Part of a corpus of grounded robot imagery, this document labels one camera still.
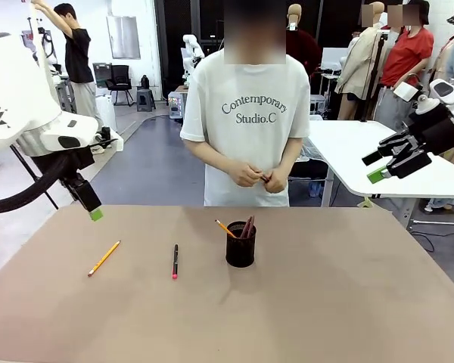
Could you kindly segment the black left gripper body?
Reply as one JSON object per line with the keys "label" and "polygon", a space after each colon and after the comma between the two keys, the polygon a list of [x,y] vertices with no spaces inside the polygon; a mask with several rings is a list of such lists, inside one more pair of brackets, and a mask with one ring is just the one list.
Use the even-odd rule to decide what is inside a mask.
{"label": "black left gripper body", "polygon": [[78,172],[73,172],[61,178],[61,184],[70,192],[72,198],[79,202],[88,212],[93,212],[101,206],[101,201],[89,181]]}

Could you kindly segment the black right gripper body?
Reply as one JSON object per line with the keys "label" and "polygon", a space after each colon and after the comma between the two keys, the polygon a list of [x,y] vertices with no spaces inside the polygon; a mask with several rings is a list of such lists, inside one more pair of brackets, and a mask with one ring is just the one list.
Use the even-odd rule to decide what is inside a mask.
{"label": "black right gripper body", "polygon": [[408,130],[425,152],[439,155],[454,148],[454,119],[445,105],[421,115],[412,112]]}

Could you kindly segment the person's left hand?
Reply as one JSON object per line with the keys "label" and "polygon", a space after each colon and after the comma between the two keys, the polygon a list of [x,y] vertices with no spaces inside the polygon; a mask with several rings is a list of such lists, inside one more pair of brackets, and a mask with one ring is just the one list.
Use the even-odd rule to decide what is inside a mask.
{"label": "person's left hand", "polygon": [[264,175],[265,189],[270,194],[281,193],[288,184],[289,171],[282,166],[278,166]]}

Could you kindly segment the person's right hand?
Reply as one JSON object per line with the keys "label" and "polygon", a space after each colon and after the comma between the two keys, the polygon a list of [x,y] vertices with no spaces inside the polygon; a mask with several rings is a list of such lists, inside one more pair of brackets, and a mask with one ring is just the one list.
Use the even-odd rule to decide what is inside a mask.
{"label": "person's right hand", "polygon": [[232,180],[243,188],[253,187],[257,182],[264,182],[263,172],[249,163],[236,163],[231,172]]}

